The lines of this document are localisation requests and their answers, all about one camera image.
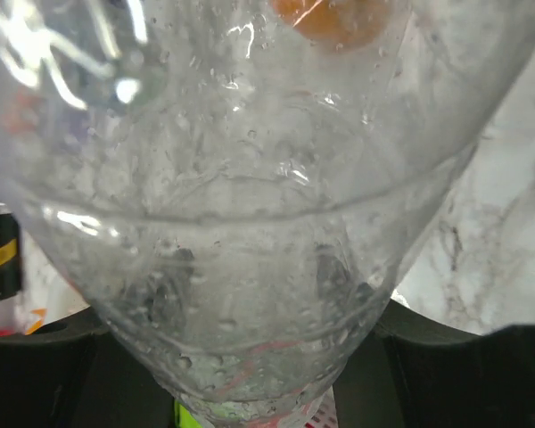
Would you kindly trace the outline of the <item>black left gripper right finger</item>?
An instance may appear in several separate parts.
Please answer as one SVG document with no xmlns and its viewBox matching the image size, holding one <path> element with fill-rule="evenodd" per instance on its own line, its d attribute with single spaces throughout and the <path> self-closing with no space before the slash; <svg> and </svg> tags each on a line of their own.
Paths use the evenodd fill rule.
<svg viewBox="0 0 535 428">
<path fill-rule="evenodd" d="M 391 301 L 333 394 L 340 427 L 535 427 L 535 325 L 476 336 Z"/>
</svg>

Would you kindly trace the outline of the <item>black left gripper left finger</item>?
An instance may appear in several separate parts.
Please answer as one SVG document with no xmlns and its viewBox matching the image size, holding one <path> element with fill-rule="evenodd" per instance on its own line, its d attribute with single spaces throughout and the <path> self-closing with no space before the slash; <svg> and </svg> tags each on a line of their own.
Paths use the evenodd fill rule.
<svg viewBox="0 0 535 428">
<path fill-rule="evenodd" d="M 92 309 L 0 337 L 0 427 L 170 427 L 173 399 Z"/>
</svg>

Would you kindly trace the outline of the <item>large clear plastic bottle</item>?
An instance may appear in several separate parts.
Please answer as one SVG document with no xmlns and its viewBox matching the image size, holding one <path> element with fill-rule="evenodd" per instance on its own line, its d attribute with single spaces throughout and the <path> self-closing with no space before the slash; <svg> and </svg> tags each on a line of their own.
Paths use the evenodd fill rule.
<svg viewBox="0 0 535 428">
<path fill-rule="evenodd" d="M 205 424 L 331 387 L 535 49 L 535 1 L 0 1 L 0 197 Z"/>
</svg>

